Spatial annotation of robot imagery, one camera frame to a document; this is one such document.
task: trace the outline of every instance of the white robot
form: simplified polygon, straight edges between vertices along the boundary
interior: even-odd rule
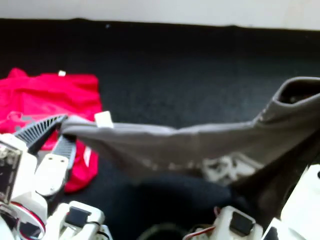
[[[0,134],[1,239],[112,240],[101,210],[76,201],[59,204],[75,160],[75,138],[61,135],[40,164],[35,157],[65,118]]]

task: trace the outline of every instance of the gray fabric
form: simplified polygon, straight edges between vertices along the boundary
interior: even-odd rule
[[[252,121],[181,129],[129,123],[98,128],[94,122],[71,116],[61,130],[76,135],[134,177],[152,171],[199,169],[203,159],[233,152],[268,164],[319,128],[319,93],[320,78],[295,77],[279,88]]]

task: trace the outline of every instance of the white plastic part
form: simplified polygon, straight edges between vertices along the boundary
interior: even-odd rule
[[[88,222],[98,222],[99,224],[103,224],[105,221],[104,213],[98,208],[83,204],[78,201],[72,201],[69,205],[90,212],[91,215],[88,216]],[[100,227],[96,224],[86,224],[79,233],[71,238],[71,240],[93,240],[99,229]]]
[[[10,228],[3,218],[0,216],[0,235],[4,240],[15,240]]]
[[[94,223],[86,224],[80,231],[71,227],[67,227],[62,231],[70,207],[90,212],[91,215],[88,216],[88,222],[102,224],[105,220],[104,213],[98,208],[77,201],[72,201],[70,204],[62,203],[53,215],[48,218],[46,234],[42,240],[96,240],[95,236],[100,227]]]
[[[302,236],[296,233],[293,229],[288,228],[286,224],[281,222],[280,220],[274,218],[272,219],[270,225],[266,229],[265,233],[263,234],[262,240],[267,240],[266,236],[269,233],[271,228],[276,229],[276,234],[278,240],[305,240]]]
[[[51,196],[64,184],[69,159],[55,154],[47,154],[35,172],[35,191],[42,196]]]
[[[34,188],[34,175],[37,167],[36,157],[27,153],[28,148],[24,141],[18,139],[10,133],[0,134],[0,141],[22,151],[20,165],[16,173],[11,199],[31,192]]]
[[[67,203],[60,204],[46,222],[46,232],[42,240],[59,240],[60,231],[64,226],[65,218],[70,206]]]
[[[106,225],[101,225],[99,232],[103,232],[103,233],[107,234],[109,238],[102,235],[102,234],[96,234],[95,237],[93,238],[93,240],[113,240],[111,233],[110,233],[110,230]]]
[[[98,112],[94,115],[94,120],[98,128],[114,128],[109,111]]]
[[[23,195],[13,198],[12,201],[20,203],[25,208],[34,212],[43,221],[43,223],[46,224],[48,218],[48,204],[41,195],[34,191],[27,192]],[[36,226],[38,225],[34,218],[30,218],[28,215],[25,215],[25,213],[21,211],[19,207],[13,204],[10,204],[9,206],[16,211],[18,217],[23,223],[28,222]]]
[[[300,178],[281,212],[281,220],[307,240],[320,239],[320,164]]]
[[[230,230],[230,223],[234,212],[250,219],[254,223],[248,236],[242,237]],[[213,225],[216,226],[216,228],[212,232],[212,235],[209,238],[210,240],[261,240],[263,234],[263,228],[256,224],[255,219],[232,206],[224,207]]]

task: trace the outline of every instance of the cable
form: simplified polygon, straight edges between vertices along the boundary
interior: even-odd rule
[[[99,227],[101,226],[101,224],[98,223],[97,221],[88,221],[86,224],[95,224],[95,225],[98,225]]]
[[[101,227],[101,224],[97,221],[88,221],[86,224],[96,224],[99,226],[99,228]],[[106,234],[105,232],[103,231],[97,231],[96,234],[99,234],[99,235],[103,235],[105,236],[108,240],[110,240],[110,237],[108,236],[108,234]]]
[[[99,235],[105,236],[108,240],[110,240],[110,237],[108,236],[108,234],[106,234],[106,233],[105,233],[105,232],[103,232],[103,231],[98,231],[96,234],[99,234]]]
[[[38,225],[37,227],[40,228],[42,236],[44,236],[46,234],[46,226],[37,214],[35,214],[33,211],[30,211],[29,209],[25,208],[22,204],[20,204],[18,202],[12,201],[11,204],[13,206],[15,206],[16,208],[19,208],[22,212],[24,212],[26,215],[28,215],[31,219],[33,219],[37,223],[37,225]],[[21,220],[17,219],[16,231],[22,240],[40,240],[42,238],[42,237],[36,238],[33,236],[26,236],[25,234],[23,234],[21,232],[20,227],[21,227]]]
[[[191,239],[191,238],[193,238],[195,236],[210,232],[210,231],[214,230],[215,228],[216,228],[216,226],[211,226],[211,227],[205,228],[205,229],[203,229],[201,231],[189,233],[188,235],[185,235],[182,240],[189,240],[189,239]]]

